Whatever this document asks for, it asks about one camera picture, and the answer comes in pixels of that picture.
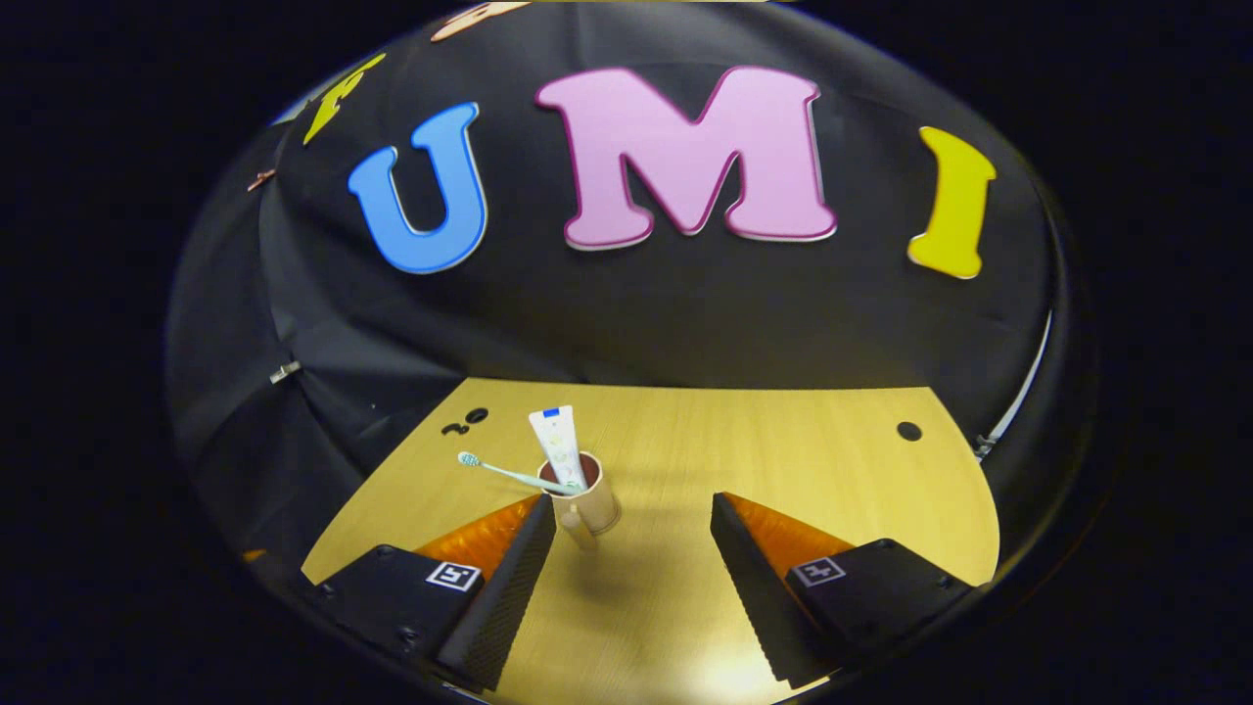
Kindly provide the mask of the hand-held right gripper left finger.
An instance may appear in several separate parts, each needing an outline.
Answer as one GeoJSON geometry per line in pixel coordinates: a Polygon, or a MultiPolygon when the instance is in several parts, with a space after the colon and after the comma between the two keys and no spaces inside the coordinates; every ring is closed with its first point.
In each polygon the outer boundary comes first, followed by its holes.
{"type": "Polygon", "coordinates": [[[377,543],[309,586],[309,604],[385,662],[471,692],[496,690],[554,535],[536,493],[403,550],[377,543]]]}

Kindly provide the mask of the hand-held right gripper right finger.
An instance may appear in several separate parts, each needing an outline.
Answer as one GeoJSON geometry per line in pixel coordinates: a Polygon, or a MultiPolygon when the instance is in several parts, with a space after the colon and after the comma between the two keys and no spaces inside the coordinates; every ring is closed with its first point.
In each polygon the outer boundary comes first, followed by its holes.
{"type": "Polygon", "coordinates": [[[713,495],[709,531],[771,672],[794,687],[875,669],[975,597],[896,540],[855,545],[737,493],[713,495]]]}

